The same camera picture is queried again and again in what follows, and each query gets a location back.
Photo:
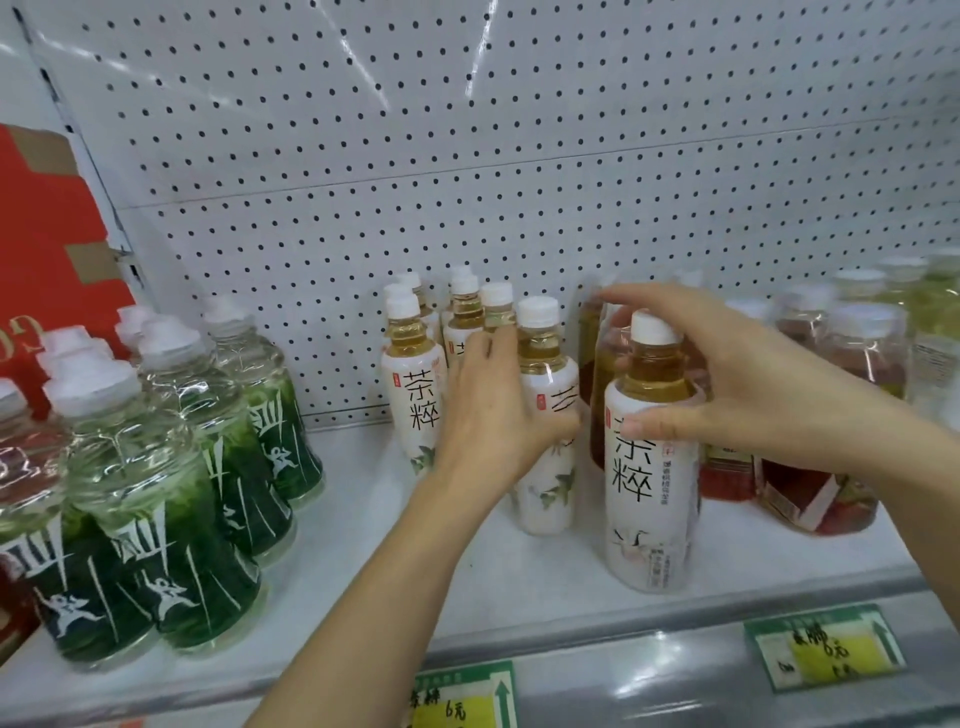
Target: price tag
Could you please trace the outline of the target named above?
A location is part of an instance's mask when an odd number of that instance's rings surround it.
[[[815,688],[906,667],[875,604],[801,612],[744,624],[774,691]]]
[[[517,728],[514,664],[422,672],[400,728]]]

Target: hand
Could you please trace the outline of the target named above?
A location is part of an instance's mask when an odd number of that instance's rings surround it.
[[[615,285],[627,326],[646,308],[689,336],[707,360],[713,400],[656,407],[629,416],[628,437],[692,440],[828,473],[864,473],[876,445],[872,427],[909,412],[903,402],[852,376],[701,290],[673,283]]]
[[[450,368],[435,472],[493,507],[548,447],[572,438],[579,426],[574,412],[528,406],[515,327],[477,332]]]

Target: person's left hand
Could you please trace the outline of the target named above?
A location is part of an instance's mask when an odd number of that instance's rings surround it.
[[[516,356],[516,327],[477,332],[450,369],[435,473],[489,507],[560,440],[580,427],[572,407],[539,412],[527,403]]]

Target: forearm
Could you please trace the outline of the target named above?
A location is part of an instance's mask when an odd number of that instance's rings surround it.
[[[426,478],[367,565],[284,670],[249,728],[396,725],[485,510]]]
[[[960,627],[960,437],[915,415],[865,428],[873,440],[857,471]]]

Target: green arrow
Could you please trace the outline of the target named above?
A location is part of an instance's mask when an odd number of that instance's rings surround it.
[[[894,652],[894,648],[890,645],[887,640],[887,635],[889,634],[887,630],[883,627],[882,624],[875,621],[874,622],[874,634],[876,638],[880,640],[880,644],[883,645],[883,651],[887,653],[887,658],[890,660],[891,665],[900,665],[900,659],[897,657],[897,654]]]
[[[500,684],[496,686],[496,690],[493,691],[493,694],[496,695],[497,704],[500,708],[500,726],[501,728],[511,728],[510,723],[510,710],[507,704],[507,695],[510,694],[510,690],[506,685],[503,684],[503,681],[500,681]]]

